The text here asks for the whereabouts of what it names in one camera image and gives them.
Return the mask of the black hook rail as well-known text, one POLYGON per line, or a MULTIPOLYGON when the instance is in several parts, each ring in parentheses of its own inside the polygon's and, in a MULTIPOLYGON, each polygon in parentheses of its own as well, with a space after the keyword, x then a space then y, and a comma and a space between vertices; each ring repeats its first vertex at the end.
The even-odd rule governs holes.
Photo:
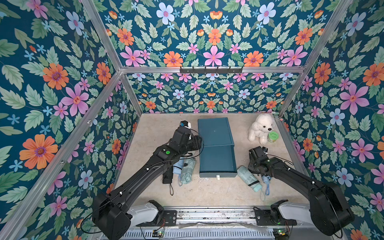
POLYGON ((235 68, 235 67, 180 67, 180 74, 219 74, 219 75, 227 75, 227 74, 240 74, 243 72, 243 68, 235 68))

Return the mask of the light blue umbrella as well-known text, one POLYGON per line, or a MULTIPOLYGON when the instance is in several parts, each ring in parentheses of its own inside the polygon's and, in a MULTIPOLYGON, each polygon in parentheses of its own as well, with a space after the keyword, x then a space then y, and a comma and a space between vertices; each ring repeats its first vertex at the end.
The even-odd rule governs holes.
POLYGON ((263 183, 266 185, 265 189, 265 195, 270 195, 270 183, 271 183, 271 177, 270 176, 262 176, 263 183))
POLYGON ((184 167, 184 159, 180 159, 177 163, 173 165, 173 174, 181 175, 183 167, 184 167))

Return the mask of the black umbrella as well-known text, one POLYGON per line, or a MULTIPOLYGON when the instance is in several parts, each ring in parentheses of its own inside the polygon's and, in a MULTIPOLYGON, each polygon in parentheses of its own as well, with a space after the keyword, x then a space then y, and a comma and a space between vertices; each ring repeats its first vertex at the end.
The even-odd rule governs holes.
POLYGON ((174 195, 174 189, 172 186, 173 176, 174 176, 173 167, 171 167, 165 173, 163 173, 163 179, 162 179, 163 185, 168 185, 170 187, 170 195, 171 196, 174 195))

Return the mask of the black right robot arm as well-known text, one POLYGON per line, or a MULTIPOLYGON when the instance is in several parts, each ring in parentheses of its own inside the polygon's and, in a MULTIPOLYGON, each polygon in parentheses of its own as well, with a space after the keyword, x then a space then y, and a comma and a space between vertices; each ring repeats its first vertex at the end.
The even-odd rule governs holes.
POLYGON ((302 194, 309 205, 277 202, 278 213, 287 220, 313 224, 327 236, 341 231, 355 220, 346 197, 337 184, 323 183, 289 167, 279 158, 269 158, 268 149, 256 147, 249 150, 251 173, 280 180, 302 194))

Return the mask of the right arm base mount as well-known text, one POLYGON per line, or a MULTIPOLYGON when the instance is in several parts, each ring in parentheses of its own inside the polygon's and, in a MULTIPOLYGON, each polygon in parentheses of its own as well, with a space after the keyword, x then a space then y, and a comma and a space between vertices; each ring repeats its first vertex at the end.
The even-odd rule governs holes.
POLYGON ((280 200, 270 206, 270 209, 261 209, 259 207, 253 207, 255 218, 258 226, 296 226, 296 220, 288 220, 283 217, 279 211, 279 206, 288 200, 280 200))

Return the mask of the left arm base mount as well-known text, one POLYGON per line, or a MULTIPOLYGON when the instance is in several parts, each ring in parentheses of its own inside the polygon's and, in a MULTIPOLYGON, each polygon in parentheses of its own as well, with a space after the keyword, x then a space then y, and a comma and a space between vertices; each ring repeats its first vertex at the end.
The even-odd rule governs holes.
POLYGON ((175 226, 177 213, 175 210, 165 210, 158 202, 150 200, 144 205, 131 209, 130 215, 133 216, 131 223, 138 227, 175 226))

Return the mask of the white plush dog toy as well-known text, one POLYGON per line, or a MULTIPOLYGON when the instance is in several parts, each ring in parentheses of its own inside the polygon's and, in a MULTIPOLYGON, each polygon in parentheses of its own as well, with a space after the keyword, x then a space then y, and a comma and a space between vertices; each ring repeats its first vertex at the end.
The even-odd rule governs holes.
POLYGON ((275 127, 274 117, 270 114, 260 114, 249 128, 248 140, 259 140, 261 145, 268 142, 268 135, 275 127))

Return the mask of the teal drawer cabinet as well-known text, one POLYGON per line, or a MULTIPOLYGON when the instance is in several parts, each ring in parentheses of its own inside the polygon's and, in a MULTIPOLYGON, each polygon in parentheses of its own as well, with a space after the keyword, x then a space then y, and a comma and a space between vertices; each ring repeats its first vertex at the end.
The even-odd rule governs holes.
POLYGON ((200 177, 236 177, 235 143, 228 118, 199 119, 198 132, 204 144, 199 155, 200 177))

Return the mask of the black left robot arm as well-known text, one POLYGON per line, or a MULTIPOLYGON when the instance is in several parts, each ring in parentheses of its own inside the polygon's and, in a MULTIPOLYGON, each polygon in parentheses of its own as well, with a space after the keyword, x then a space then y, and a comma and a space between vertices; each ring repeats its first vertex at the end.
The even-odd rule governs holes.
POLYGON ((141 193, 160 175, 168 171, 181 157, 203 146, 203 138, 194 130, 179 126, 173 137, 156 148, 149 160, 124 184, 108 194, 98 194, 93 200, 93 223, 109 240, 119 240, 132 225, 152 222, 162 207, 155 201, 131 210, 141 193))

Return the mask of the mint green folded umbrella left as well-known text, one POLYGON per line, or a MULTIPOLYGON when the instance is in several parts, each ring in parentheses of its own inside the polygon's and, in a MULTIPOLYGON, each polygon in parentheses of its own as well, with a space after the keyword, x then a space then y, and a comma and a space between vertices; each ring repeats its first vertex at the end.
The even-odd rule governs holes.
POLYGON ((192 181, 193 172, 196 165, 196 159, 183 159, 183 167, 180 175, 180 185, 189 184, 192 181))

